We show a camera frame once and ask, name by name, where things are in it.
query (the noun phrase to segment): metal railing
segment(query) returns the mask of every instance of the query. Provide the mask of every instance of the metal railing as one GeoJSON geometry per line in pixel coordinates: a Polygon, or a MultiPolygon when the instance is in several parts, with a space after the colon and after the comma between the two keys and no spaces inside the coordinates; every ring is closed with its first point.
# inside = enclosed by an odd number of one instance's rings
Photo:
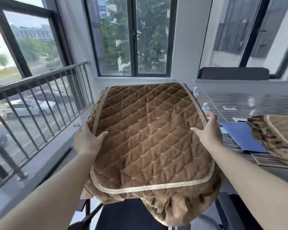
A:
{"type": "Polygon", "coordinates": [[[0,85],[0,187],[94,104],[86,65],[0,85]]]}

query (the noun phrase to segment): stainless steel handrail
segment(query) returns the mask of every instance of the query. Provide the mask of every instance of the stainless steel handrail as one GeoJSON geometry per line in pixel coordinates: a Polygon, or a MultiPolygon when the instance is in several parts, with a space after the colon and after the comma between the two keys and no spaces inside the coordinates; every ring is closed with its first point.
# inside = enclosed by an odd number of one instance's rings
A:
{"type": "Polygon", "coordinates": [[[20,81],[14,81],[9,84],[0,85],[0,94],[3,95],[3,101],[5,101],[11,109],[9,113],[15,117],[15,121],[19,122],[20,126],[24,130],[24,134],[27,135],[29,139],[29,143],[31,143],[31,146],[33,146],[33,149],[31,151],[26,151],[25,147],[17,139],[18,136],[15,135],[13,129],[6,123],[4,116],[0,114],[0,122],[2,123],[2,126],[7,130],[11,138],[16,143],[15,148],[19,149],[19,155],[22,155],[21,160],[15,161],[10,155],[12,154],[12,152],[5,150],[5,148],[0,145],[0,156],[10,167],[9,170],[5,169],[5,171],[8,172],[7,177],[0,177],[0,187],[2,187],[10,178],[15,175],[18,177],[18,180],[26,179],[27,174],[22,170],[22,168],[29,161],[31,161],[31,159],[35,155],[37,155],[50,141],[52,141],[62,130],[64,130],[71,122],[73,122],[73,120],[75,120],[83,111],[85,111],[89,106],[91,106],[91,104],[94,104],[91,85],[86,70],[87,64],[88,63],[84,61],[79,64],[74,64],[64,68],[52,70],[50,72],[42,73],[33,77],[28,77],[20,81]],[[46,83],[44,85],[41,85],[41,79],[46,80],[46,83]],[[53,87],[51,86],[49,79],[54,80],[53,87]],[[63,85],[63,90],[60,90],[58,81],[60,81],[63,85]],[[37,88],[41,89],[42,97],[44,98],[44,101],[46,103],[46,105],[45,103],[43,103],[43,107],[41,106],[41,103],[36,93],[34,93],[34,88],[32,88],[31,86],[31,83],[33,82],[34,86],[36,86],[37,84],[37,88]],[[75,89],[72,90],[72,96],[69,94],[66,88],[66,85],[69,85],[70,82],[72,87],[75,87],[75,89]],[[20,92],[19,86],[21,85],[27,86],[28,91],[32,94],[31,97],[36,102],[39,114],[41,115],[40,118],[45,121],[45,128],[39,126],[40,121],[36,119],[36,109],[34,113],[33,111],[31,111],[30,106],[32,104],[30,104],[29,106],[29,104],[27,103],[28,98],[26,98],[22,94],[22,92],[20,92]],[[48,86],[47,89],[49,91],[47,91],[47,93],[51,94],[51,98],[54,100],[55,106],[54,104],[50,104],[50,101],[46,96],[46,93],[44,91],[45,85],[48,86]],[[37,133],[36,136],[33,136],[32,132],[27,129],[26,123],[22,120],[22,115],[18,113],[18,111],[15,109],[12,102],[7,96],[6,91],[14,88],[16,89],[17,94],[20,96],[20,100],[25,105],[25,110],[28,112],[29,117],[33,120],[34,126],[37,128],[37,131],[34,132],[37,133]],[[59,93],[59,97],[55,96],[53,89],[58,89],[58,91],[55,92],[59,93]],[[66,93],[65,99],[62,95],[62,92],[66,93]],[[60,105],[57,98],[60,98],[60,100],[62,101],[62,105],[60,105]],[[36,137],[40,137],[42,139],[42,142],[37,143],[35,141],[36,137]]]}

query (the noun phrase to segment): person's right hand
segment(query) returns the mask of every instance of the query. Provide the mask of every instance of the person's right hand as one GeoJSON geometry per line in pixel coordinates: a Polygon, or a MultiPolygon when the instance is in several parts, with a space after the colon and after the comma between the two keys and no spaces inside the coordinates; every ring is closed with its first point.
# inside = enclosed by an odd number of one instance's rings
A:
{"type": "Polygon", "coordinates": [[[209,121],[203,130],[195,127],[191,127],[193,131],[200,139],[200,142],[205,148],[212,145],[223,145],[222,133],[217,122],[217,116],[211,112],[205,112],[206,116],[209,116],[209,121]]]}

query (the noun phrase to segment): road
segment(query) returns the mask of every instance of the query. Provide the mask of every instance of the road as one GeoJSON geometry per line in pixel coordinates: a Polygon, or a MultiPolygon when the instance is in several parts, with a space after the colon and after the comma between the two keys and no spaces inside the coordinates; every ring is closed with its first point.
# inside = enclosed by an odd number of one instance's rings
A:
{"type": "MultiPolygon", "coordinates": [[[[68,123],[69,117],[67,115],[67,112],[68,112],[71,119],[73,119],[75,116],[73,114],[70,103],[69,102],[65,103],[65,105],[66,105],[67,111],[64,107],[64,104],[59,104],[58,107],[62,112],[65,123],[68,123]]],[[[73,107],[75,114],[77,115],[78,111],[77,111],[77,107],[76,107],[74,102],[72,102],[72,107],[73,107]]],[[[63,119],[62,119],[59,111],[55,111],[54,116],[58,122],[58,125],[60,126],[60,128],[62,128],[64,126],[64,122],[63,122],[63,119]]],[[[48,114],[45,117],[46,117],[53,133],[54,134],[57,133],[59,131],[59,129],[58,129],[58,126],[57,126],[53,116],[51,114],[48,114]]],[[[48,128],[46,121],[44,120],[43,116],[37,115],[37,116],[34,116],[34,118],[35,118],[36,122],[38,123],[38,126],[40,127],[45,138],[47,140],[51,139],[52,134],[51,134],[50,129],[48,128]]],[[[34,142],[36,143],[36,145],[38,145],[38,147],[41,147],[45,142],[44,142],[40,132],[38,131],[38,128],[36,127],[31,116],[21,117],[21,120],[22,120],[23,124],[26,126],[29,134],[34,139],[34,142]]],[[[6,121],[7,125],[9,126],[9,128],[11,129],[11,131],[13,132],[13,134],[15,135],[18,142],[21,144],[21,146],[26,151],[26,153],[29,155],[32,155],[36,151],[35,146],[31,142],[28,134],[23,129],[19,120],[18,119],[6,119],[5,121],[6,121]]],[[[6,134],[7,135],[8,142],[7,142],[7,144],[4,145],[4,148],[16,163],[21,164],[24,161],[24,154],[19,149],[19,147],[17,146],[15,141],[12,139],[12,137],[8,134],[8,132],[5,130],[5,128],[3,126],[0,126],[0,134],[6,134]]],[[[4,159],[1,156],[0,156],[0,165],[6,170],[10,169],[8,164],[4,161],[4,159]]]]}

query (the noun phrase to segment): folded brown fabric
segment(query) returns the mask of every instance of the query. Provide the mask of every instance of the folded brown fabric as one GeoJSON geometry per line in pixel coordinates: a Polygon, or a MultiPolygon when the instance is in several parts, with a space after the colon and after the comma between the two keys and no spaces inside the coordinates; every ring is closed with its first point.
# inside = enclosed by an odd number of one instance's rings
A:
{"type": "Polygon", "coordinates": [[[184,84],[106,88],[88,120],[108,131],[81,198],[141,198],[167,226],[189,223],[217,198],[220,171],[190,127],[206,119],[184,84]]]}
{"type": "Polygon", "coordinates": [[[254,139],[274,157],[288,164],[288,115],[259,115],[248,118],[254,139]]]}

